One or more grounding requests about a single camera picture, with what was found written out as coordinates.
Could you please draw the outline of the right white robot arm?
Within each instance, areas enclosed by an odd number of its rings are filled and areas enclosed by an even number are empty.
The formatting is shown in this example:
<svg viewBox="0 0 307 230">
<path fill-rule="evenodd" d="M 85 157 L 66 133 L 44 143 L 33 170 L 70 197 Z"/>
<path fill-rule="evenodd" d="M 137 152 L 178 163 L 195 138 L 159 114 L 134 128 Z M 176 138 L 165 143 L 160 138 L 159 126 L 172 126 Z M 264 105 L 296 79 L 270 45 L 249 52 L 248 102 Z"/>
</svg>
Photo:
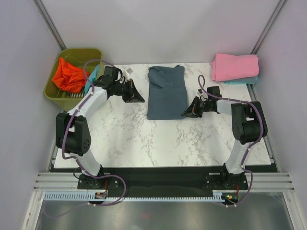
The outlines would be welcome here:
<svg viewBox="0 0 307 230">
<path fill-rule="evenodd" d="M 205 184 L 211 189 L 247 189 L 245 165 L 248 153 L 268 132 L 261 103 L 223 100 L 218 86 L 208 87 L 207 95 L 208 98 L 204 100 L 196 96 L 181 116 L 201 118 L 207 112 L 230 115 L 235 142 L 220 172 L 205 174 Z"/>
</svg>

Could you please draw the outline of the grey-blue t shirt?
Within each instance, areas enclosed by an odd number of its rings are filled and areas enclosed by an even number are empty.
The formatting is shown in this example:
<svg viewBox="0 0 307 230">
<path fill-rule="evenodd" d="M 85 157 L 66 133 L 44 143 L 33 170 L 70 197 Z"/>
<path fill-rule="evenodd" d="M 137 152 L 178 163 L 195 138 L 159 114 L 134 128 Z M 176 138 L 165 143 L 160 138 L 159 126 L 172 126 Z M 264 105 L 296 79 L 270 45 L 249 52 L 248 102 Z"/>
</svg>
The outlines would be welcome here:
<svg viewBox="0 0 307 230">
<path fill-rule="evenodd" d="M 149 98 L 147 119 L 181 120 L 188 108 L 185 68 L 152 66 L 148 69 Z"/>
</svg>

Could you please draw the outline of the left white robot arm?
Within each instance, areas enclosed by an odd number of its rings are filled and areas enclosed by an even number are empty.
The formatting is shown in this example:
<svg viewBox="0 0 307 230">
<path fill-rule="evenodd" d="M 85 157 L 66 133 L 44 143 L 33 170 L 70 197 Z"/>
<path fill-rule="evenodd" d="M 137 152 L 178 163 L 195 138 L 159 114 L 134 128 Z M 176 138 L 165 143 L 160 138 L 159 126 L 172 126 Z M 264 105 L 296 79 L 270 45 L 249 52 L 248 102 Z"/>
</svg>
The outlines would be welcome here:
<svg viewBox="0 0 307 230">
<path fill-rule="evenodd" d="M 90 149 L 88 120 L 111 96 L 120 96 L 125 103 L 145 102 L 133 79 L 127 79 L 117 67 L 106 66 L 104 74 L 92 82 L 84 98 L 70 111 L 56 116 L 56 146 L 62 149 L 62 158 L 76 160 L 94 188 L 104 186 L 105 176 Z"/>
</svg>

